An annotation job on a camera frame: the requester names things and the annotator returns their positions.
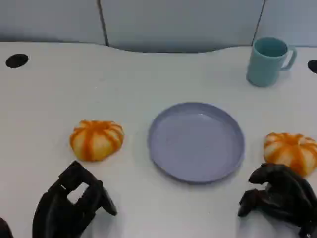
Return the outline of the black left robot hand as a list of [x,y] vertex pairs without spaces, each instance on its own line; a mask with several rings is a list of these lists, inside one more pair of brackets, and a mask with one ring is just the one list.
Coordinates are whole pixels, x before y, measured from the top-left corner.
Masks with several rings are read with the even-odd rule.
[[[83,183],[88,187],[77,202],[72,203],[68,195]],[[79,238],[101,207],[110,215],[117,215],[103,182],[74,161],[43,194],[34,214],[32,237]]]

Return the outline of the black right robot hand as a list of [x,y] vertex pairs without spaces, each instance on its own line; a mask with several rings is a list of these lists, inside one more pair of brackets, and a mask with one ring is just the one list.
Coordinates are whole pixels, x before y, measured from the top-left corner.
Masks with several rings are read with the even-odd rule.
[[244,192],[238,217],[259,210],[299,227],[301,238],[317,236],[317,197],[305,178],[286,165],[264,163],[251,173],[249,183],[268,185]]

